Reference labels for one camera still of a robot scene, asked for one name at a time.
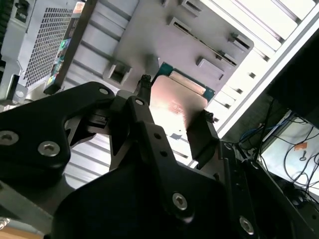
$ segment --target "black metal bracket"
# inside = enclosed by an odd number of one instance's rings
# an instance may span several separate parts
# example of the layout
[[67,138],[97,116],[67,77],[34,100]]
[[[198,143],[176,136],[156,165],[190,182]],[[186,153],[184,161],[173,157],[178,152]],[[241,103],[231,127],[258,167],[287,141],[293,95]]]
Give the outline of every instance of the black metal bracket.
[[[33,186],[56,182],[70,159],[78,116],[106,107],[113,99],[111,90],[92,82],[1,113],[0,179]],[[65,125],[70,119],[72,124]]]

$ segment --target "orange label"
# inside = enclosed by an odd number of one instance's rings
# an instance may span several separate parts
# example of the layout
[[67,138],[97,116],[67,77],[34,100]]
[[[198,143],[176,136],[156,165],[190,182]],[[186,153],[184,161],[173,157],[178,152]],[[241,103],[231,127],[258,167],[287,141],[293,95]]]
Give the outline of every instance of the orange label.
[[306,148],[307,148],[307,145],[308,145],[308,143],[307,143],[307,142],[297,144],[297,145],[295,146],[295,151],[297,151],[297,150],[301,150],[301,149],[306,149]]
[[82,13],[82,10],[83,10],[83,8],[84,8],[84,5],[85,5],[84,2],[78,1],[78,2],[76,3],[76,6],[75,6],[74,10],[73,10],[73,13]]

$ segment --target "ventilation grille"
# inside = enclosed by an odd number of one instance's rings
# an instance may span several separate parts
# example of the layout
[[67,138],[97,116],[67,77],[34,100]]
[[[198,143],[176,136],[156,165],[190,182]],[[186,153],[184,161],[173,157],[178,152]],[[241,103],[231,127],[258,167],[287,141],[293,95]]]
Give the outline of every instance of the ventilation grille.
[[50,74],[60,43],[71,20],[71,15],[71,9],[46,9],[25,72],[26,87]]

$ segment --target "metal plate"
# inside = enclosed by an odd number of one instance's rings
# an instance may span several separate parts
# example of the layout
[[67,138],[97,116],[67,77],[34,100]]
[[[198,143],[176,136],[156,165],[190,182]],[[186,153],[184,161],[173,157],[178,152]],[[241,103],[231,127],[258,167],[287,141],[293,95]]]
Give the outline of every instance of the metal plate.
[[205,98],[167,76],[157,77],[152,86],[150,110],[155,124],[167,135],[186,133],[191,120],[206,106]]
[[[140,0],[114,54],[116,60],[133,69],[128,79],[121,83],[121,89],[133,91],[142,74],[147,72],[150,56],[156,56],[159,66],[166,62],[219,92],[253,48],[251,40],[200,1],[187,2],[200,8],[198,16],[178,0],[166,1],[165,6],[160,0]],[[232,34],[245,38],[246,51],[231,41]],[[225,60],[220,51],[229,60],[234,60],[236,66]],[[221,78],[218,74],[220,79],[198,66],[198,61],[203,58],[223,72]],[[107,65],[104,79],[114,84],[108,79],[109,69]]]

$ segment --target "sticker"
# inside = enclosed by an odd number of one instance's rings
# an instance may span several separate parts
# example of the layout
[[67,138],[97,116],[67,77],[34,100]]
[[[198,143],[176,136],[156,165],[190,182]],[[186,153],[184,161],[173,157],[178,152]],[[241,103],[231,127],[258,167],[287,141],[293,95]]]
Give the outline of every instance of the sticker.
[[56,77],[55,75],[54,75],[54,76],[51,76],[51,77],[49,78],[48,83],[47,83],[46,85],[48,86],[48,85],[50,85],[52,82],[54,82],[55,77]]
[[78,1],[75,5],[73,13],[82,13],[85,3]]
[[295,148],[294,151],[298,151],[298,150],[301,150],[301,149],[306,149],[306,148],[307,148],[307,145],[308,145],[307,142],[297,144],[297,145],[295,145],[295,147],[294,147],[294,148]]
[[66,39],[61,41],[60,47],[59,47],[59,51],[62,51],[64,48],[69,47],[71,39]]

